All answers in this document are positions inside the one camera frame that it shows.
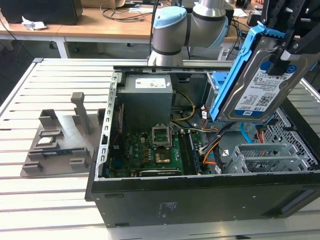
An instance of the white desk leg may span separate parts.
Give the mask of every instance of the white desk leg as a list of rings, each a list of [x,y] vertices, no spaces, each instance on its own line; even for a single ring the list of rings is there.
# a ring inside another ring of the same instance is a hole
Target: white desk leg
[[[219,52],[218,61],[226,61],[227,60],[227,56],[229,55],[234,44],[235,44],[234,42],[223,42],[221,44],[222,48]]]
[[[192,57],[194,55],[194,47],[188,46],[187,48],[189,48],[189,54],[190,54],[190,57]]]
[[[58,37],[55,40],[55,42],[56,42],[56,45],[57,45],[59,53],[60,53],[60,58],[69,59],[70,53],[69,53],[68,45],[67,45],[67,42],[65,41],[65,38]]]
[[[97,42],[97,47],[98,47],[98,53],[103,54],[104,53],[104,45],[102,42]]]

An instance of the green circuit board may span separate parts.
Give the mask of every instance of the green circuit board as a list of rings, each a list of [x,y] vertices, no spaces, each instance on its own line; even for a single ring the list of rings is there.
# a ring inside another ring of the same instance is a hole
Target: green circuit board
[[[196,148],[201,145],[201,135],[198,132],[193,134],[194,145]],[[166,132],[158,132],[156,141],[167,140]],[[127,133],[124,142],[124,161],[117,164],[111,162],[110,172],[115,178],[132,177],[133,171],[141,170],[180,170],[184,175],[183,162],[180,153],[179,138],[177,132],[172,132],[172,143],[170,149],[162,149],[170,155],[170,162],[158,163],[156,154],[159,149],[153,148],[152,132]]]

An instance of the yellow wire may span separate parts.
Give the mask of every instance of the yellow wire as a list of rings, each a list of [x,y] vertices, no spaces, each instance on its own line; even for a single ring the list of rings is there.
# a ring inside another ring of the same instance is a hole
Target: yellow wire
[[[174,122],[178,122],[178,121],[184,121],[184,120],[188,120],[190,118],[192,118],[195,114],[195,108],[196,106],[194,105],[194,103],[191,101],[191,99],[185,95],[182,91],[176,91],[177,93],[182,94],[186,99],[188,99],[188,101],[191,103],[192,105],[192,113],[189,116],[186,116],[184,118],[176,118],[176,119],[170,119],[170,121],[174,121]]]

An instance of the blue plastic bracket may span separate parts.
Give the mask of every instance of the blue plastic bracket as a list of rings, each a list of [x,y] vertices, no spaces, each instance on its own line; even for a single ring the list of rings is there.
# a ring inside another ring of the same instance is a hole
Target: blue plastic bracket
[[[264,34],[264,35],[274,36],[278,38],[283,38],[285,36],[283,32],[267,28],[259,21],[257,26],[254,26],[249,30],[248,35],[244,40],[243,46],[237,58],[235,59],[232,65],[232,68],[227,76],[227,79],[225,80],[224,84],[220,88],[219,94],[216,97],[212,108],[210,109],[210,114],[214,121],[217,120],[217,116],[219,114],[220,108],[222,107],[221,106],[222,102],[225,98],[228,97],[227,93],[229,92],[229,89],[233,85],[234,81],[236,80],[236,77],[241,67],[243,66],[243,64],[248,62],[252,54],[251,46],[258,34]]]

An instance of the sticker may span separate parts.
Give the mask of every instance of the sticker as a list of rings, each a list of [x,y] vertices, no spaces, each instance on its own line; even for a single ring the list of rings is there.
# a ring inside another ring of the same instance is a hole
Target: sticker
[[[229,150],[228,149],[223,150],[222,152],[223,152],[222,156],[229,156]]]
[[[218,165],[215,165],[214,170],[216,171],[217,174],[221,174],[221,169],[218,167]]]
[[[167,218],[170,214],[177,208],[177,202],[162,202],[159,205],[158,217],[159,218]]]
[[[252,111],[244,111],[242,115],[250,116],[252,113]]]
[[[166,80],[164,78],[137,78],[135,80],[136,89],[165,89]]]
[[[297,70],[295,65],[289,65],[281,76],[270,76],[266,73],[270,62],[264,62],[256,71],[253,79],[235,106],[236,114],[244,116],[258,116],[271,105],[279,94],[279,86],[291,78]]]
[[[206,111],[202,111],[202,118],[207,119],[207,112]]]
[[[42,155],[57,155],[57,153],[55,151],[43,152]]]

